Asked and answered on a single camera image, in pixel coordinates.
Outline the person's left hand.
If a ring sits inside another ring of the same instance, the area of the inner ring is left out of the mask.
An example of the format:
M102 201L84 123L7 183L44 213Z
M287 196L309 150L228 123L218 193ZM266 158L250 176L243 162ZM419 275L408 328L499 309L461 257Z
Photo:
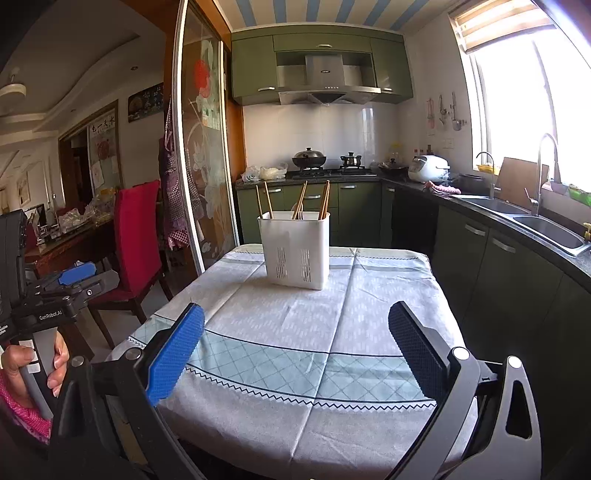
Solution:
M9 345L1 356L2 375L5 390L11 398L23 408L33 408L34 403L29 395L27 386L21 375L21 368L26 368L34 359L32 348L21 345ZM69 351L59 332L55 333L54 341L54 371L48 376L47 387L55 398L59 396L63 380L67 371Z

